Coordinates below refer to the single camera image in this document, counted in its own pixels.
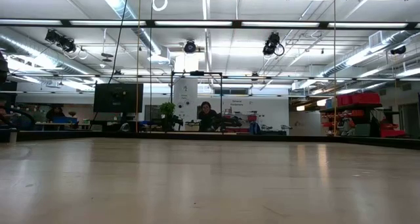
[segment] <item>wooden floor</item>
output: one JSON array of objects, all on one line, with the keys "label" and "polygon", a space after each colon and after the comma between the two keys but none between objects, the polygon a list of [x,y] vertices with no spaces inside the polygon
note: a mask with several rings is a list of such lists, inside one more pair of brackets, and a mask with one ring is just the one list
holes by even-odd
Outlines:
[{"label": "wooden floor", "polygon": [[0,147],[0,223],[420,223],[420,152],[74,139]]}]

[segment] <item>ceiling duct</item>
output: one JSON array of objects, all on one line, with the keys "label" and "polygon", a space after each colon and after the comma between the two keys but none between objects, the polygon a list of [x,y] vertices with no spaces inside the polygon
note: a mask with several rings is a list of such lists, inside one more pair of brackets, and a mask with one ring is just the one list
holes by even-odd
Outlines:
[{"label": "ceiling duct", "polygon": [[[114,10],[114,12],[119,16],[119,18],[123,18],[125,0],[105,0],[105,1]],[[125,20],[138,20],[137,15],[133,12],[133,9],[128,3],[127,3],[127,6],[125,7],[124,19]],[[139,28],[139,29],[131,28],[131,30],[137,36],[139,36],[141,42],[149,51],[151,51],[154,55],[161,54],[160,47],[155,42],[152,41],[152,39],[150,38],[146,30],[144,30],[143,28]]]},{"label": "ceiling duct", "polygon": [[397,49],[410,41],[411,37],[417,35],[418,31],[400,31],[397,33],[394,32],[380,32],[374,34],[375,43],[369,42],[353,50],[351,53],[346,54],[334,67],[334,62],[326,66],[327,70],[323,71],[319,77],[329,77],[332,76],[335,72],[339,72],[351,66],[354,66],[357,63],[360,63],[364,60],[367,60],[371,56],[374,56],[377,53],[382,51],[388,51],[392,49]]},{"label": "ceiling duct", "polygon": [[6,55],[20,55],[32,58],[34,64],[40,65],[44,68],[67,69],[69,72],[76,74],[97,74],[98,72],[88,68],[87,66],[71,60],[58,53],[53,49],[48,49],[46,46],[14,31],[10,28],[0,28],[0,48],[4,49]]}]

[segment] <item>gymnastic ring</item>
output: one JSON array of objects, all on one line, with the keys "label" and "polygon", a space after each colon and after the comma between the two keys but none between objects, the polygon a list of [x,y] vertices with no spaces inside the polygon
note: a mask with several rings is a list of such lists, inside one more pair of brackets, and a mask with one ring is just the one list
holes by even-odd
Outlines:
[{"label": "gymnastic ring", "polygon": [[163,11],[163,10],[165,10],[165,8],[166,8],[167,5],[168,5],[168,0],[165,0],[163,6],[160,7],[160,8],[157,8],[156,5],[155,5],[155,0],[153,0],[153,9],[155,11]]}]

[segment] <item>woman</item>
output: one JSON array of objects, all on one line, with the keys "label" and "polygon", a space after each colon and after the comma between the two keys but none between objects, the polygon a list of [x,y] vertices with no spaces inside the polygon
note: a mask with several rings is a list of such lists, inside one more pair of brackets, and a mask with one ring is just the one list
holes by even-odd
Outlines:
[{"label": "woman", "polygon": [[209,102],[203,102],[201,104],[201,112],[198,114],[198,119],[201,120],[199,123],[200,131],[210,131],[212,129],[213,119],[217,116],[216,111],[211,109]]},{"label": "woman", "polygon": [[63,109],[59,106],[53,107],[51,110],[47,112],[46,118],[49,122],[51,122],[55,117],[65,116],[63,113]]}]

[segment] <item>white pillar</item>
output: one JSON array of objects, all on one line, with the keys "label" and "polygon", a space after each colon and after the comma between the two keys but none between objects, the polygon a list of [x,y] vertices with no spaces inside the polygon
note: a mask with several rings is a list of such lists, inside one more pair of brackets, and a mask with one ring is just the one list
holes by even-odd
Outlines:
[{"label": "white pillar", "polygon": [[[176,72],[191,72],[198,70],[198,58],[194,55],[177,56],[175,60]],[[179,79],[174,77],[173,103],[175,104],[175,115],[184,122],[197,120],[197,79]]]}]

